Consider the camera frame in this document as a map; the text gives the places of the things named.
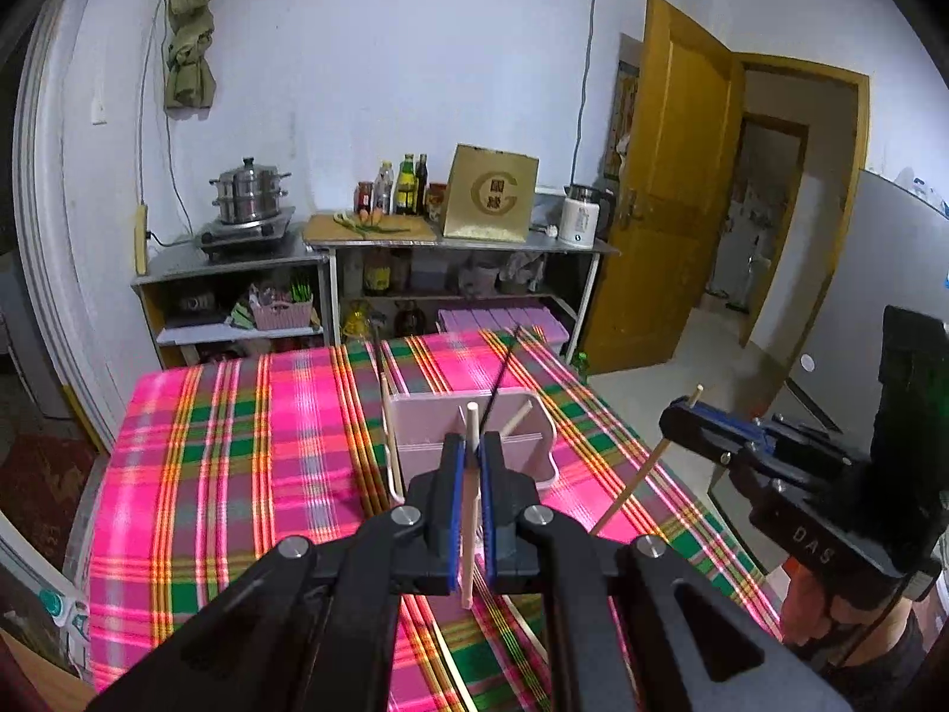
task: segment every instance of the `plaid tablecloth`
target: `plaid tablecloth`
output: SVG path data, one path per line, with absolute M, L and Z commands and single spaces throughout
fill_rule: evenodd
M 402 392 L 489 388 L 504 355 L 492 332 L 386 345 Z M 535 337 L 505 387 L 544 399 L 557 427 L 544 495 L 591 527 L 647 453 L 635 432 Z M 104 480 L 90 571 L 93 671 L 115 681 L 285 535 L 321 543 L 387 508 L 381 401 L 364 344 L 144 377 Z M 604 529 L 658 532 L 777 633 L 761 575 L 661 464 Z M 391 708 L 550 709 L 540 598 L 476 579 L 476 603 L 403 597 Z

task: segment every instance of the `pink container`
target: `pink container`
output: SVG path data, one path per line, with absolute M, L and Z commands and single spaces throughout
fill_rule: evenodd
M 266 307 L 250 306 L 253 323 L 262 332 L 278 329 L 302 329 L 310 326 L 313 298 L 305 303 L 274 303 Z
M 392 396 L 392 423 L 406 489 L 415 476 L 438 469 L 441 446 L 447 434 L 464 437 L 464 410 L 468 403 L 476 401 L 483 413 L 490 396 L 489 391 Z M 539 396 L 520 388 L 502 388 L 497 393 L 486 428 L 488 431 L 504 428 L 528 401 L 530 412 L 501 442 L 504 463 L 513 471 L 531 476 L 537 482 L 538 491 L 542 491 L 557 481 L 559 472 L 550 455 L 557 432 Z M 405 499 L 396 490 L 389 459 L 386 459 L 386 475 L 390 496 L 396 503 L 403 503 Z
M 560 353 L 571 335 L 545 307 L 496 307 L 491 310 L 440 310 L 438 324 L 443 332 L 467 332 L 478 329 L 514 329 L 516 325 L 539 326 L 544 342 Z

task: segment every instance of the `hanging towel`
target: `hanging towel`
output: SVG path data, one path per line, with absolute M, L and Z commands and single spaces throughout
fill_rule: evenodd
M 174 37 L 168 45 L 165 108 L 205 109 L 215 100 L 215 78 L 204 54 L 211 45 L 215 19 L 211 0 L 168 0 Z

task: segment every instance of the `human hand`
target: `human hand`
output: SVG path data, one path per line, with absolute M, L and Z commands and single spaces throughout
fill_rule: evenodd
M 841 597 L 834 597 L 827 607 L 827 592 L 820 581 L 803 565 L 791 574 L 788 596 L 781 606 L 781 633 L 785 644 L 801 646 L 809 640 L 827 636 L 833 623 L 872 624 L 883 612 L 887 603 L 873 611 L 860 611 Z M 912 603 L 900 599 L 895 608 L 886 615 L 883 623 L 867 635 L 860 647 L 846 662 L 847 666 L 866 663 L 889 652 L 900 641 L 909 619 Z

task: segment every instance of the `door handle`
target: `door handle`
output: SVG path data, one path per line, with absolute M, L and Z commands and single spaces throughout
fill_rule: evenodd
M 637 194 L 634 189 L 626 191 L 626 203 L 623 207 L 623 216 L 620 218 L 620 230 L 629 230 L 630 222 L 642 222 L 645 219 L 643 214 L 635 213 Z

